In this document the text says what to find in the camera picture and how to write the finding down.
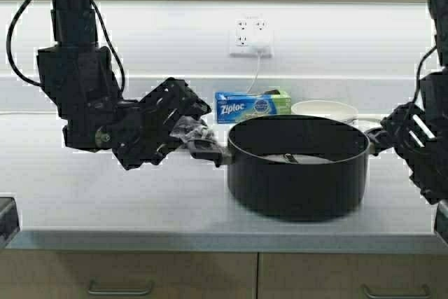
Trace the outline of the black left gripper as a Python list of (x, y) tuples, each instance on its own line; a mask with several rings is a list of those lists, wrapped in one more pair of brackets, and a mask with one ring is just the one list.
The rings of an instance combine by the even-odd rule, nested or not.
[(111, 125), (111, 149), (124, 169), (160, 164), (182, 141), (172, 130), (182, 117), (199, 120), (211, 107), (181, 79), (168, 78), (143, 99), (122, 109)]

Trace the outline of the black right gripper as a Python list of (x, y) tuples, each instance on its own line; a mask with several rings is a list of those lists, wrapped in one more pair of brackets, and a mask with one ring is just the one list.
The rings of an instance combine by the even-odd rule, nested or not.
[(438, 127), (415, 103), (399, 105), (380, 125), (380, 152), (394, 148), (403, 158), (438, 158)]

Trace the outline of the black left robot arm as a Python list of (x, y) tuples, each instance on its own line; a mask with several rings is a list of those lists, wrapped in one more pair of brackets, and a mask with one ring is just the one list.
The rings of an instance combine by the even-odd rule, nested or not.
[(96, 153), (112, 151), (126, 170), (160, 164), (181, 146), (172, 135), (183, 117), (199, 120), (211, 107), (182, 79), (168, 78), (142, 99), (125, 99), (125, 79), (111, 64), (118, 55), (100, 46), (105, 24), (94, 0), (52, 0), (55, 44), (36, 55), (36, 87), (66, 121), (67, 147)]

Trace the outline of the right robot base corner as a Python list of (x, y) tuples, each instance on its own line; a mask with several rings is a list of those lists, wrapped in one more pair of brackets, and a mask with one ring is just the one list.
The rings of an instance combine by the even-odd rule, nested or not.
[(447, 200), (441, 200), (437, 206), (434, 223), (435, 234), (445, 243), (448, 243), (448, 208)]

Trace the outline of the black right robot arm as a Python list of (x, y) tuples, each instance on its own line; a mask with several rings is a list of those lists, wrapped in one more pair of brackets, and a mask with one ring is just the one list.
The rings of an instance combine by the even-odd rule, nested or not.
[(435, 46), (421, 59), (412, 101), (381, 121), (429, 204), (447, 199), (447, 0), (428, 0)]

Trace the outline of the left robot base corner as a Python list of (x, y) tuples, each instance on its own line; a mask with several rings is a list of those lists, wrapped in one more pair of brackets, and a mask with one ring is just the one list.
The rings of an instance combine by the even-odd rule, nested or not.
[(18, 208), (12, 197), (0, 201), (0, 249), (5, 249), (20, 231)]

